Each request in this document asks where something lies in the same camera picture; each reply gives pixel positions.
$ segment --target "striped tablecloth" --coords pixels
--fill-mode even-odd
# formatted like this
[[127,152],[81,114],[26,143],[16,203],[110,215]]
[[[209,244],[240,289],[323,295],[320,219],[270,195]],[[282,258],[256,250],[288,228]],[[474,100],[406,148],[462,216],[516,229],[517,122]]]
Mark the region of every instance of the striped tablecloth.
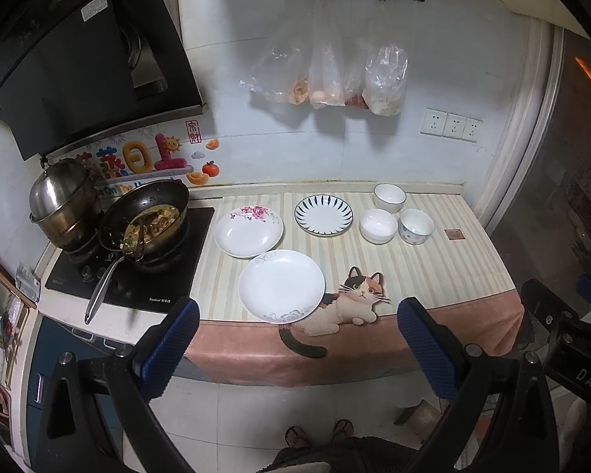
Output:
[[[231,210],[261,205],[282,216],[285,233],[279,249],[294,249],[310,256],[321,267],[326,291],[336,292],[351,266],[369,275],[382,272],[386,296],[392,305],[378,304],[379,315],[396,312],[396,304],[415,296],[426,308],[440,308],[476,300],[514,289],[506,267],[481,224],[460,196],[408,194],[405,208],[426,211],[435,222],[435,232],[425,244],[411,246],[397,235],[384,245],[373,245],[359,233],[359,218],[372,208],[371,194],[335,193],[347,201],[354,221],[342,235],[313,236],[293,218],[294,207],[312,194],[284,193],[272,196],[225,197],[218,205],[197,267],[190,296],[199,303],[202,319],[257,322],[238,297],[239,275],[249,260],[232,258],[216,247],[214,226]],[[445,229],[461,229],[465,240],[451,241]]]

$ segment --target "stainless steel pot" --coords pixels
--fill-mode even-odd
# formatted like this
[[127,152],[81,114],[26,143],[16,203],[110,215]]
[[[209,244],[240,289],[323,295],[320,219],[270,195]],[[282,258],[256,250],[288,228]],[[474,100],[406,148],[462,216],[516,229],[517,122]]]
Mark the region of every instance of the stainless steel pot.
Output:
[[96,233],[101,201],[95,175],[73,159],[48,165],[29,194],[31,222],[65,251],[76,250]]

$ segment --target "dark blue cabinet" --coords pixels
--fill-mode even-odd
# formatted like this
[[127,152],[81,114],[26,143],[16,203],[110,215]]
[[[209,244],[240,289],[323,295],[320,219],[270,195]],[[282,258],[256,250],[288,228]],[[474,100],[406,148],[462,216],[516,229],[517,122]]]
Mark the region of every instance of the dark blue cabinet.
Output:
[[[102,342],[100,337],[93,337],[91,341],[88,341],[87,335],[81,336],[79,334],[77,336],[69,328],[50,318],[44,317],[42,320],[31,361],[26,399],[26,437],[33,469],[35,469],[36,464],[35,456],[41,409],[46,402],[48,382],[58,357],[67,350],[76,354],[77,359],[100,358],[113,352],[109,347],[97,347],[96,345],[100,342]],[[122,431],[112,399],[106,395],[97,395],[97,399],[105,424],[114,439],[118,452],[121,452]]]

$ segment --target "sandal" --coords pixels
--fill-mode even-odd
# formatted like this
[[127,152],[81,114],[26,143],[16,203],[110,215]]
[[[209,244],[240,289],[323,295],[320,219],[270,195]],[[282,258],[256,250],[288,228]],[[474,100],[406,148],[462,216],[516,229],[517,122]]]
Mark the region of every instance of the sandal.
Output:
[[287,446],[292,449],[310,448],[311,444],[302,427],[289,427],[285,432]]
[[354,434],[355,434],[355,427],[350,422],[350,420],[341,419],[333,427],[333,437],[331,438],[331,443],[350,438]]

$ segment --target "blue striped plate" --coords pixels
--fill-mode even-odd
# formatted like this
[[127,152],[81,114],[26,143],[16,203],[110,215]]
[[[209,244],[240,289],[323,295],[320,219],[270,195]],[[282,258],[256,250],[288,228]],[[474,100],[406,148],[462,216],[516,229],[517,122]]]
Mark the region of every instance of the blue striped plate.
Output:
[[350,227],[352,208],[344,199],[317,194],[301,200],[295,207],[294,217],[304,231],[318,237],[332,237]]

